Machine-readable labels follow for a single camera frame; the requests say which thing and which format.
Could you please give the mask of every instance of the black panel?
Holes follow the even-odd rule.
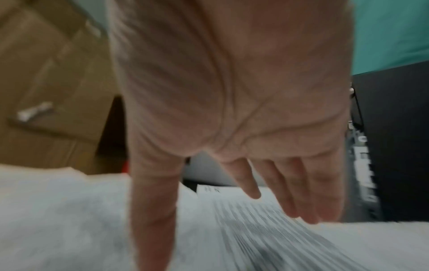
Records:
[[[353,77],[384,217],[429,221],[429,62]]]

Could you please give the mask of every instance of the hand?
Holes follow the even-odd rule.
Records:
[[[339,218],[353,43],[345,0],[112,0],[110,18],[142,271],[167,267],[184,159],[201,150],[258,198],[250,160],[290,217]]]

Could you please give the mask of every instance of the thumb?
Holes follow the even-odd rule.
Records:
[[[184,159],[168,154],[128,122],[130,226],[140,271],[165,271],[174,248],[176,202]]]

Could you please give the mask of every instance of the skin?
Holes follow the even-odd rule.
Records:
[[[345,0],[111,0],[141,271],[167,268],[184,160],[208,152],[286,215],[343,209],[353,24]]]

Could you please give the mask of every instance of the teal fabric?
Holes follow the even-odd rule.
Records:
[[[354,0],[354,5],[353,74],[429,60],[429,0]]]

